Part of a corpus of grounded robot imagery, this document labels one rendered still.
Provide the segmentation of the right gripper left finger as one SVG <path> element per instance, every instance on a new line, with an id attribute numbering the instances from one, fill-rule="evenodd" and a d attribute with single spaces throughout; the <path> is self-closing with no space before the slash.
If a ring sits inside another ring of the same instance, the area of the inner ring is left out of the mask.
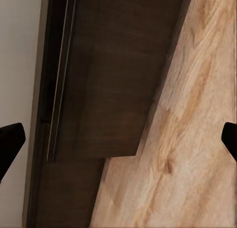
<path id="1" fill-rule="evenodd" d="M 26 141 L 21 122 L 0 128 L 0 181 Z"/>

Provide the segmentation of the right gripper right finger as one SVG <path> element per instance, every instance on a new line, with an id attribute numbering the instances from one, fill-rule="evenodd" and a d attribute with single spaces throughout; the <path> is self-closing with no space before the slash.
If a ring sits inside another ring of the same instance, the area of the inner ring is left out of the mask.
<path id="1" fill-rule="evenodd" d="M 237 162 L 237 124 L 226 122 L 221 139 Z"/>

